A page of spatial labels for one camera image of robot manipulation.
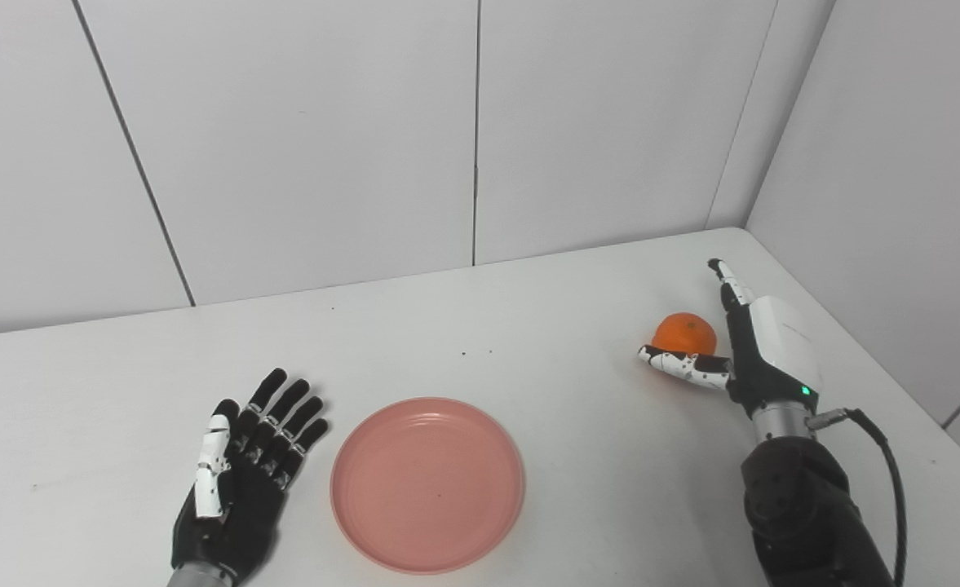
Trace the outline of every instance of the fingertip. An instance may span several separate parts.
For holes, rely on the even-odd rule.
[[[212,416],[225,416],[226,420],[229,420],[230,423],[233,423],[237,419],[237,414],[241,412],[241,406],[237,402],[226,398],[219,402],[219,405],[215,406],[215,411],[211,413]]]
[[[308,452],[312,445],[326,434],[328,428],[330,428],[330,424],[323,417],[318,417],[315,422],[309,424],[309,427],[298,438],[297,444],[302,447],[302,452]]]

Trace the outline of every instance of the white tabletop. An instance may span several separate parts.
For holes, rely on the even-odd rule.
[[[282,365],[316,384],[333,428],[255,585],[764,586],[741,512],[738,467],[754,446],[743,410],[635,357],[677,311],[706,317],[728,353],[712,256],[807,317],[822,408],[859,406],[889,435],[908,492],[908,585],[960,584],[960,448],[762,246],[725,229],[0,334],[0,585],[162,586],[210,410]],[[346,435],[415,396],[486,410],[527,471],[512,532],[449,575],[365,560],[328,501]],[[881,453],[852,424],[821,441],[891,565]]]

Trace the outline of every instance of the robotic arm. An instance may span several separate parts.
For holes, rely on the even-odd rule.
[[[860,410],[816,415],[821,378],[801,315],[779,298],[756,298],[719,259],[708,261],[721,285],[733,358],[643,346],[660,371],[726,390],[750,417],[759,445],[741,464],[745,516],[755,553],[773,587],[901,587],[905,520],[900,472],[882,431]],[[816,441],[816,430],[852,419],[886,454],[897,497],[896,572],[890,577],[845,471]]]

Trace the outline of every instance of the robotic hand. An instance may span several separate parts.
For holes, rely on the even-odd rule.
[[[759,445],[741,464],[745,515],[767,580],[773,587],[901,587],[904,490],[885,435],[859,409],[817,416],[820,372],[801,315],[779,298],[755,298],[723,261],[711,259],[708,267],[722,283],[732,360],[650,345],[639,356],[670,375],[728,391],[750,417]],[[893,577],[849,497],[846,473],[816,441],[816,430],[845,419],[878,443],[893,478]]]
[[[226,399],[204,434],[197,480],[176,519],[169,587],[237,587],[259,569],[276,537],[277,520],[305,453],[327,431],[312,420],[323,401],[303,379],[290,384],[265,413],[287,374],[275,369],[248,408]]]

